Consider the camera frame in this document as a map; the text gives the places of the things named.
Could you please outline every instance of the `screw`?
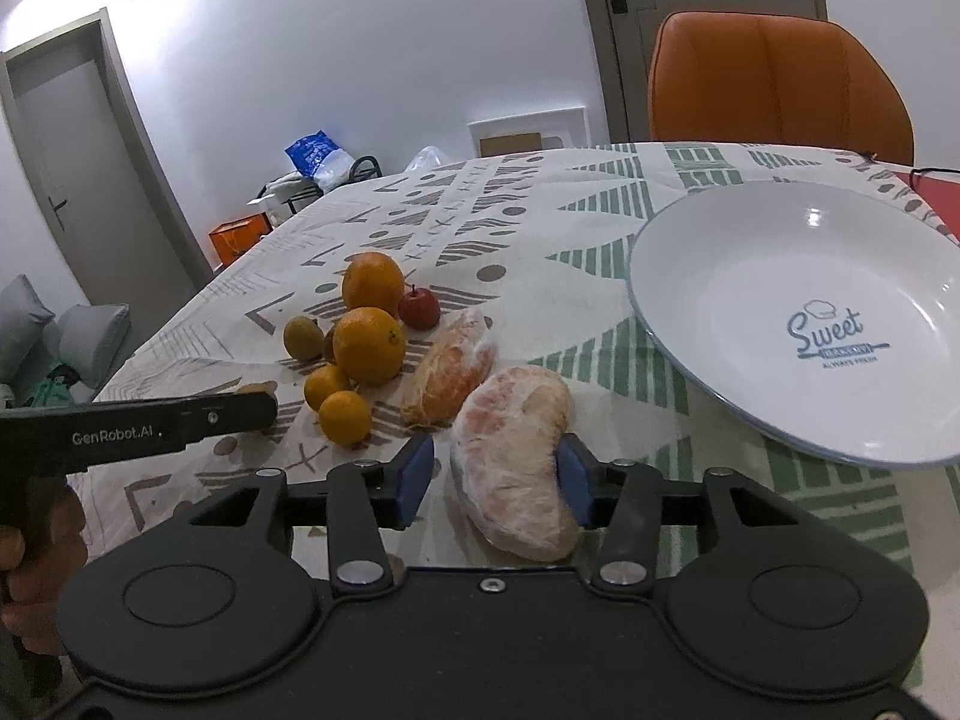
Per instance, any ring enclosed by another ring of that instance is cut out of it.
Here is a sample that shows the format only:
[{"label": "screw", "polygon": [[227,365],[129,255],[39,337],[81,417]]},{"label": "screw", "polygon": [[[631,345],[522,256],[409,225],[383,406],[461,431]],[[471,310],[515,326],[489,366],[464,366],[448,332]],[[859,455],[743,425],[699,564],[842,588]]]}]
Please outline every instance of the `screw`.
[{"label": "screw", "polygon": [[484,592],[503,592],[507,589],[507,583],[496,577],[487,577],[487,579],[480,580],[480,589]]},{"label": "screw", "polygon": [[638,584],[647,578],[647,569],[632,560],[612,560],[600,568],[600,579],[607,584]]},{"label": "screw", "polygon": [[349,560],[337,569],[337,579],[347,584],[373,584],[383,576],[383,566],[372,560]]}]

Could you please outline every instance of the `orange box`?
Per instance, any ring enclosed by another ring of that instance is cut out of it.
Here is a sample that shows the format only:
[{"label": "orange box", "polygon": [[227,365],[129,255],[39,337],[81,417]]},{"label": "orange box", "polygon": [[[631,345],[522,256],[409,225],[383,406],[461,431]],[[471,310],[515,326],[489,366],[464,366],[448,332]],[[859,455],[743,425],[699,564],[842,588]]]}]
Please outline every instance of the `orange box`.
[{"label": "orange box", "polygon": [[266,214],[227,221],[210,233],[210,241],[217,250],[224,267],[235,262],[245,251],[250,250],[265,234],[272,230]]}]

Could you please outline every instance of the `leather chair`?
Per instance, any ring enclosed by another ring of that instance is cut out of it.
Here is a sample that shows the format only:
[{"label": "leather chair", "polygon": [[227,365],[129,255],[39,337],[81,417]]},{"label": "leather chair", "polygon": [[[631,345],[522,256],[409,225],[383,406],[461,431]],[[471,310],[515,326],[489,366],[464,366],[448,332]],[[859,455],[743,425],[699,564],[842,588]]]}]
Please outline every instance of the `leather chair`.
[{"label": "leather chair", "polygon": [[789,143],[913,164],[904,101],[835,23],[752,13],[675,13],[656,36],[655,141]]}]

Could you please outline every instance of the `red surface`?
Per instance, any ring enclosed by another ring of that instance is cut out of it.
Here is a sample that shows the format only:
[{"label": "red surface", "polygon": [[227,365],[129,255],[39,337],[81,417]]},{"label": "red surface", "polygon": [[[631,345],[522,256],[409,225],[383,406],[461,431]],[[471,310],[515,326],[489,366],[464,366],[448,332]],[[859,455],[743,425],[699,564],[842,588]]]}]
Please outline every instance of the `red surface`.
[{"label": "red surface", "polygon": [[[896,176],[907,186],[910,185],[909,173],[897,172]],[[913,179],[913,185],[917,194],[942,218],[949,231],[960,238],[960,184],[918,175]]]}]

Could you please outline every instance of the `plate rim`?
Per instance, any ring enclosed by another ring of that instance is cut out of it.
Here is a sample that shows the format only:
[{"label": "plate rim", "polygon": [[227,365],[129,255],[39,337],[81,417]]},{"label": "plate rim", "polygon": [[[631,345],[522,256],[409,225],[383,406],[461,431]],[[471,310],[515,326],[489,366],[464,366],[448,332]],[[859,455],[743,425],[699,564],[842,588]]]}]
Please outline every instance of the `plate rim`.
[{"label": "plate rim", "polygon": [[[776,184],[775,181],[746,181],[745,184]],[[817,184],[819,186],[829,187],[830,189],[852,191],[853,193],[860,194],[864,199],[870,200],[872,202],[881,203],[882,205],[887,206],[893,211],[899,211],[901,215],[906,218],[910,218],[915,221],[915,223],[922,224],[924,227],[928,228],[931,233],[944,237],[941,233],[938,233],[933,227],[927,224],[923,220],[919,220],[914,217],[914,215],[907,213],[904,209],[896,208],[894,205],[883,202],[883,200],[877,199],[876,197],[870,196],[870,194],[864,194],[862,191],[856,189],[848,189],[847,187],[837,187],[832,184],[824,184],[819,181],[792,181],[791,183],[798,184]],[[627,256],[627,297],[630,298],[630,305],[634,309],[634,313],[637,315],[637,318],[640,320],[640,325],[643,327],[645,333],[654,341],[656,348],[664,354],[667,360],[669,360],[670,365],[673,365],[686,379],[692,381],[694,384],[699,386],[700,389],[707,392],[710,397],[715,398],[716,400],[723,403],[728,409],[730,409],[738,418],[742,419],[745,423],[749,424],[752,428],[760,432],[760,434],[771,439],[779,440],[787,445],[787,448],[798,449],[802,452],[808,453],[812,456],[820,458],[822,460],[829,461],[841,461],[842,463],[851,464],[852,466],[867,466],[872,469],[885,469],[885,470],[903,470],[903,469],[934,469],[935,467],[949,466],[950,464],[957,463],[960,461],[960,447],[957,449],[957,453],[950,455],[947,458],[942,460],[926,460],[926,461],[911,461],[910,463],[898,463],[897,461],[885,461],[885,460],[875,460],[874,458],[864,458],[858,455],[851,455],[845,452],[841,452],[835,449],[829,449],[825,446],[818,445],[815,442],[810,442],[809,440],[801,439],[798,436],[794,436],[788,431],[776,427],[764,419],[759,418],[758,416],[752,415],[747,412],[742,406],[736,405],[736,403],[731,402],[730,399],[719,394],[716,389],[712,386],[709,386],[704,382],[699,376],[693,374],[686,365],[683,365],[677,357],[670,351],[669,347],[666,346],[666,343],[654,332],[653,328],[650,326],[650,323],[647,322],[646,317],[643,315],[642,309],[640,309],[640,302],[637,300],[637,293],[634,290],[634,270],[632,269],[632,262],[634,261],[634,252],[637,249],[637,244],[640,242],[640,238],[643,237],[643,234],[647,231],[651,224],[653,224],[658,218],[662,217],[667,211],[675,207],[678,203],[683,202],[685,199],[690,197],[697,196],[702,194],[704,191],[709,191],[710,189],[730,189],[731,187],[710,187],[704,188],[703,191],[695,191],[694,193],[688,192],[682,197],[671,202],[659,213],[654,215],[654,218],[650,218],[643,223],[643,226],[637,230],[637,234],[634,236],[634,240],[630,243],[630,253]]]}]

